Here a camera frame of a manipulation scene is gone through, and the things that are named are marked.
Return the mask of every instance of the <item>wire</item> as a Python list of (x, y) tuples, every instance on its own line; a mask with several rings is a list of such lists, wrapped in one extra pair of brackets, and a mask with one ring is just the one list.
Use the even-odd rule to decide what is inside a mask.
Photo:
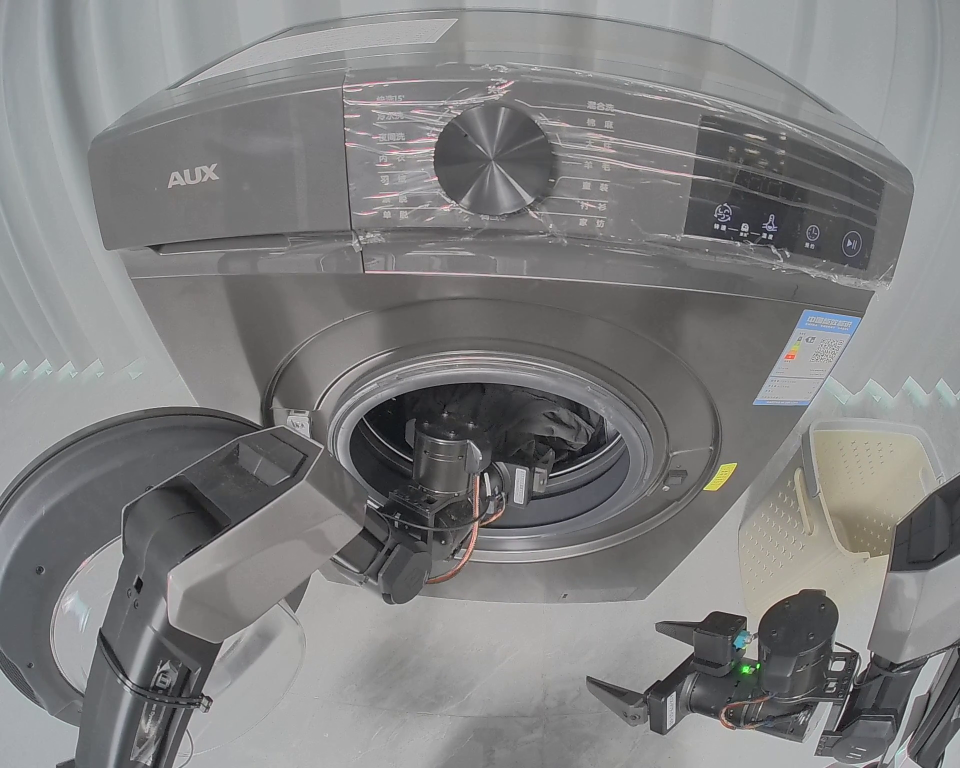
[(856, 669), (853, 670), (853, 687), (856, 688), (857, 687), (856, 678), (860, 674), (860, 662), (862, 661), (862, 659), (860, 658), (860, 652), (854, 651), (853, 648), (851, 648), (849, 645), (846, 645), (842, 642), (837, 642), (834, 640), (833, 644), (839, 645), (845, 651), (850, 651), (854, 656), (856, 656)]
[(960, 640), (957, 640), (950, 645), (941, 648), (939, 651), (934, 651), (933, 653), (926, 654), (926, 656), (920, 656), (916, 659), (911, 659), (909, 661), (903, 661), (899, 664), (894, 664), (889, 669), (883, 669), (882, 667), (875, 666), (874, 670), (880, 677), (892, 677), (894, 675), (899, 675), (902, 672), (912, 672), (915, 669), (920, 669), (924, 664), (933, 659), (934, 657), (945, 654), (948, 651), (956, 650), (960, 648)]
[(484, 520), (482, 523), (480, 523), (480, 527), (481, 527), (481, 528), (483, 528), (483, 526), (485, 526), (485, 525), (490, 525), (490, 524), (491, 524), (492, 522), (494, 522), (495, 520), (499, 520), (499, 519), (503, 516), (503, 513), (505, 513), (505, 512), (507, 511), (507, 499), (506, 499), (506, 497), (501, 496), (501, 497), (500, 497), (500, 501), (501, 501), (501, 503), (500, 503), (500, 509), (498, 509), (496, 512), (494, 512), (493, 515), (492, 515), (489, 519), (486, 519), (486, 520)]
[(193, 736), (190, 734), (189, 728), (186, 730), (186, 737), (190, 740), (190, 754), (186, 756), (186, 760), (177, 766), (177, 768), (186, 768), (186, 766), (190, 764), (190, 760), (193, 759), (193, 754), (197, 749), (193, 743)]
[(762, 722), (751, 723), (750, 725), (746, 725), (746, 726), (738, 726), (727, 719), (727, 710), (734, 709), (737, 707), (747, 707), (748, 705), (751, 705), (751, 704), (763, 704), (764, 702), (768, 702), (768, 701), (770, 701), (770, 696), (761, 696), (758, 699), (747, 699), (742, 702), (730, 702), (725, 707), (720, 709), (720, 715), (719, 715), (720, 725), (722, 725), (728, 731), (753, 731), (759, 728), (761, 725), (763, 725), (763, 723)]
[(473, 476), (473, 528), (470, 531), (470, 538), (467, 542), (467, 549), (464, 550), (464, 556), (460, 559), (456, 565), (454, 565), (450, 570), (448, 570), (442, 576), (435, 576), (432, 579), (427, 579), (426, 584), (442, 584), (447, 582), (456, 576), (460, 571), (464, 569), (464, 565), (470, 559), (470, 555), (473, 554), (473, 548), (477, 543), (477, 534), (480, 532), (480, 475)]
[(377, 510), (376, 513), (381, 517), (383, 517), (385, 520), (390, 520), (391, 522), (398, 522), (400, 523), (400, 525), (409, 525), (411, 528), (416, 528), (418, 531), (433, 531), (434, 533), (437, 533), (437, 534), (447, 533), (449, 531), (462, 531), (464, 528), (469, 528), (471, 525), (474, 525), (483, 519), (483, 516), (480, 516), (480, 517), (473, 516), (465, 523), (443, 527), (438, 525), (421, 525), (418, 522), (410, 522), (409, 520), (406, 520), (403, 517), (394, 517), (392, 515), (387, 515), (381, 512), (380, 510)]

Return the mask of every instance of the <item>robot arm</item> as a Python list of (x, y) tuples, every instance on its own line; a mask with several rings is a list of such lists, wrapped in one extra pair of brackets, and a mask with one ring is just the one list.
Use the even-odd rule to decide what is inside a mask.
[[(690, 713), (803, 740), (814, 709), (830, 704), (816, 754), (849, 764), (876, 760), (894, 744), (921, 670), (947, 653), (907, 752), (939, 768), (960, 731), (960, 477), (925, 499), (897, 527), (870, 638), (871, 659), (834, 649), (836, 606), (805, 589), (778, 602), (755, 636), (745, 616), (714, 612), (699, 623), (661, 622), (657, 631), (693, 654), (643, 693), (587, 678), (590, 692), (629, 725), (666, 735)], [(758, 656), (745, 659), (756, 640)]]
[[(124, 510), (124, 558), (84, 695), (73, 768), (170, 768), (228, 637), (333, 562), (412, 600), (479, 525), (483, 435), (416, 425), (414, 478), (382, 507), (286, 427), (228, 443)], [(487, 473), (485, 515), (502, 494)]]

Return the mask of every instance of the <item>qr code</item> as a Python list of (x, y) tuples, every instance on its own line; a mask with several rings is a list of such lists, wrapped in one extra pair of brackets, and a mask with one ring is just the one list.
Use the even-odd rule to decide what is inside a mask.
[(820, 344), (813, 350), (811, 363), (833, 363), (840, 356), (846, 339), (821, 339)]

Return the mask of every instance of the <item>gray robot arm casing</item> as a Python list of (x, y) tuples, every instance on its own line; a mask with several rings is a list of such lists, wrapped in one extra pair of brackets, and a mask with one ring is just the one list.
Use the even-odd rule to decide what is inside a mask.
[[(220, 479), (228, 463), (242, 470), (235, 486)], [(329, 451), (286, 427), (227, 444), (182, 475), (235, 517), (168, 576), (170, 623), (208, 642), (249, 626), (363, 528), (363, 487)], [(262, 484), (257, 492), (242, 492), (247, 478)], [(264, 504), (258, 493), (271, 498)]]
[(928, 496), (898, 527), (869, 647), (896, 663), (960, 639), (960, 484)]

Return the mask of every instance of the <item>yellow warning sticker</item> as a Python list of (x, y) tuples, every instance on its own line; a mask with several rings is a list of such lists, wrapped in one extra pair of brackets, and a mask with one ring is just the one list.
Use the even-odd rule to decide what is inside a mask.
[(730, 480), (735, 469), (736, 462), (733, 462), (733, 464), (721, 464), (720, 469), (713, 475), (713, 479), (704, 486), (704, 491), (719, 491), (723, 488), (723, 484)]

